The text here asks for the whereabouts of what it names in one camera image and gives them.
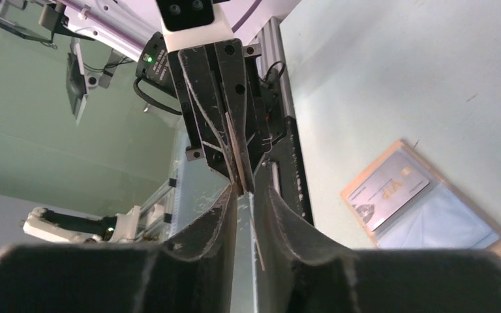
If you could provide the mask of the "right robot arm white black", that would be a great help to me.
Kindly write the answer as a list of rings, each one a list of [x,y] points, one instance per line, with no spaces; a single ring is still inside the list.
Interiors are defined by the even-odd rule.
[[[174,236],[112,241],[112,218],[39,208],[45,242],[0,251],[0,312],[229,312],[238,190]],[[267,188],[258,244],[263,312],[501,312],[501,257],[486,250],[352,250]]]

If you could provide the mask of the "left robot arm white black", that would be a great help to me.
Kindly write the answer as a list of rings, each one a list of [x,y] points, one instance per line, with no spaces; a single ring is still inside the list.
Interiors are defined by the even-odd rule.
[[[82,63],[81,40],[112,49],[102,73],[121,58],[136,63],[134,92],[152,107],[184,122],[188,160],[204,159],[239,193],[254,192],[256,172],[283,136],[281,78],[273,50],[279,39],[253,39],[239,28],[258,1],[40,1],[44,37],[7,18],[27,1],[0,1],[0,28],[24,40],[53,44],[71,38],[67,91],[81,116],[93,87]]]

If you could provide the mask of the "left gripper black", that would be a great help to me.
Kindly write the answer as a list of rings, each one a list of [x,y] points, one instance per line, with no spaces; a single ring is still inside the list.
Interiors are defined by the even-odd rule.
[[[241,192],[235,162],[250,162],[256,189],[265,154],[285,135],[279,79],[274,72],[267,80],[260,77],[260,55],[259,45],[245,46],[236,38],[167,55],[189,137],[187,157],[205,158]]]

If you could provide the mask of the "gold VIP card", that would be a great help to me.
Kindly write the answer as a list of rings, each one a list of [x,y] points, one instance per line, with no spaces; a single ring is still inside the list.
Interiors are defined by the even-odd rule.
[[[225,117],[242,193],[255,193],[245,129],[235,123],[229,112],[225,113]]]

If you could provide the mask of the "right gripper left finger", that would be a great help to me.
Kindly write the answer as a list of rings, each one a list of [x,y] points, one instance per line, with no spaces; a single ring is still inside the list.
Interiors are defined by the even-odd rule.
[[[0,251],[0,312],[228,312],[237,194],[157,243],[13,245]]]

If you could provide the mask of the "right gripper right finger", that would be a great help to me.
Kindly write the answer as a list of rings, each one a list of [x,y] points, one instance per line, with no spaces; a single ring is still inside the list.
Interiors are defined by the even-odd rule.
[[[483,250],[352,250],[256,180],[259,312],[501,312],[501,258]]]

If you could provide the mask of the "black VIP card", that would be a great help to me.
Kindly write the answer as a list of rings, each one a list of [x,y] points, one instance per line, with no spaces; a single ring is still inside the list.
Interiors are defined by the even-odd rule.
[[[429,185],[429,178],[403,150],[387,157],[347,197],[369,231],[376,231]]]

